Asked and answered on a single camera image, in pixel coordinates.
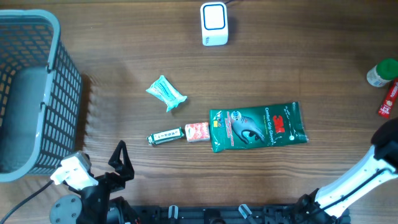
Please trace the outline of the green white candy bar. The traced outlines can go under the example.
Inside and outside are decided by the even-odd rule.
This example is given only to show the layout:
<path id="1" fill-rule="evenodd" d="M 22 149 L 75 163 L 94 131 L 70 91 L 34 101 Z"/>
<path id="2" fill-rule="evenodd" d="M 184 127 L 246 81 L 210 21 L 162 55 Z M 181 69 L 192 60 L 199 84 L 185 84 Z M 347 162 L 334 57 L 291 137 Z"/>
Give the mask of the green white candy bar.
<path id="1" fill-rule="evenodd" d="M 147 141 L 148 141 L 149 145 L 158 145 L 158 144 L 173 141 L 176 139 L 181 139 L 184 136 L 185 135 L 182 131 L 182 128 L 179 127 L 179 128 L 170 129 L 167 131 L 162 131 L 159 133 L 151 134 L 150 136 L 147 137 Z"/>

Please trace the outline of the orange white small box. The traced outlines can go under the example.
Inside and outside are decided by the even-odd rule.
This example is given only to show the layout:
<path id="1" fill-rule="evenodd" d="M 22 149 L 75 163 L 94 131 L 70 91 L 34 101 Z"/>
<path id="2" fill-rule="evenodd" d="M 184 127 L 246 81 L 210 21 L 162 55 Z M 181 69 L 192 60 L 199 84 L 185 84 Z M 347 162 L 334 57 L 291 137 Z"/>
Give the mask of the orange white small box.
<path id="1" fill-rule="evenodd" d="M 188 142 L 210 140 L 210 129 L 208 122 L 186 124 L 184 130 Z"/>

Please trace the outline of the teal white packet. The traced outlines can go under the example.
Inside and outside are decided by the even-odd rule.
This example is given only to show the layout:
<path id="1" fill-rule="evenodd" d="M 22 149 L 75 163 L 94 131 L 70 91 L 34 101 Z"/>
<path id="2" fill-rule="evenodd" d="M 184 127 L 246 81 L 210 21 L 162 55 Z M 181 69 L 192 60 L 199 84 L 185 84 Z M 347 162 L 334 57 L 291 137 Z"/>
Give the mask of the teal white packet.
<path id="1" fill-rule="evenodd" d="M 177 91 L 163 75 L 161 75 L 146 92 L 164 102 L 167 106 L 167 112 L 176 108 L 187 99 L 187 96 Z"/>

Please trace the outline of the green 3M gloves packet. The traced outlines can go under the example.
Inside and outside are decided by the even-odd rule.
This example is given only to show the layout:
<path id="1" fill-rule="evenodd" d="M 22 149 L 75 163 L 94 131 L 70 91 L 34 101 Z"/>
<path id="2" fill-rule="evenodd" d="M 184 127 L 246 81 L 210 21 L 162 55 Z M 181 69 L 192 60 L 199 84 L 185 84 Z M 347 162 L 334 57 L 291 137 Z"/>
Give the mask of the green 3M gloves packet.
<path id="1" fill-rule="evenodd" d="M 209 110 L 209 125 L 214 153 L 308 142 L 297 101 Z"/>

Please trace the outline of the green cap white bottle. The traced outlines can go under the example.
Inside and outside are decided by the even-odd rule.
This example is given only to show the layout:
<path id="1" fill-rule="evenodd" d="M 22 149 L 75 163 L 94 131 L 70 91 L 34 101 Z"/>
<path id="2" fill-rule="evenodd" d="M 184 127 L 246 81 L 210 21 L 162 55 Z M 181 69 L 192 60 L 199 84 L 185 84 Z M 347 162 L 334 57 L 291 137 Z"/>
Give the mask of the green cap white bottle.
<path id="1" fill-rule="evenodd" d="M 366 75 L 367 81 L 374 87 L 383 87 L 397 78 L 397 60 L 387 58 L 370 69 Z"/>

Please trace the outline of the red Nescafe sachet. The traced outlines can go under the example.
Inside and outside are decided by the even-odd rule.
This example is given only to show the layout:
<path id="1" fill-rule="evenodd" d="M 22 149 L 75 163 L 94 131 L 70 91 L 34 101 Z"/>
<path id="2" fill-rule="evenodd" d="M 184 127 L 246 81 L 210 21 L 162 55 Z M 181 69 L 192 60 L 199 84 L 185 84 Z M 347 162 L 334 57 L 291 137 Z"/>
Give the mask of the red Nescafe sachet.
<path id="1" fill-rule="evenodd" d="M 378 115 L 382 116 L 383 118 L 389 118 L 391 114 L 391 109 L 394 106 L 396 99 L 397 99 L 397 79 L 395 79 L 392 85 L 390 86 L 389 91 L 378 110 Z"/>

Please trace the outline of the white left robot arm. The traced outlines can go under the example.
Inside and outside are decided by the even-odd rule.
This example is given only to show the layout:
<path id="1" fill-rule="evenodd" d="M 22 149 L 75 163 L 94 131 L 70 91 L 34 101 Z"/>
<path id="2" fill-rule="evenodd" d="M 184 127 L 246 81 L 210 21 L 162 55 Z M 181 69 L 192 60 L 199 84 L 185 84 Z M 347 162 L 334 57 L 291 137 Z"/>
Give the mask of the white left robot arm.
<path id="1" fill-rule="evenodd" d="M 114 172 L 95 177 L 89 156 L 81 151 L 62 159 L 50 176 L 54 184 L 64 184 L 72 194 L 58 199 L 51 208 L 50 222 L 61 223 L 140 223 L 137 212 L 122 198 L 111 199 L 134 178 L 126 143 L 119 141 L 108 164 Z"/>

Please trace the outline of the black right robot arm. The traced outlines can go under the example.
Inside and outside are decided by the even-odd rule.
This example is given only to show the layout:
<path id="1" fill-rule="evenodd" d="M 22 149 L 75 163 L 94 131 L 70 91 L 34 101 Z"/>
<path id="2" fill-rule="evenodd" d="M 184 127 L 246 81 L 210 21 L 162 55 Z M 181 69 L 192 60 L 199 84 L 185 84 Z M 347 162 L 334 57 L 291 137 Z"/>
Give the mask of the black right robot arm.
<path id="1" fill-rule="evenodd" d="M 397 178 L 397 119 L 384 123 L 371 138 L 366 155 L 334 182 L 303 195 L 294 223 L 335 223 L 348 207 L 377 186 Z"/>

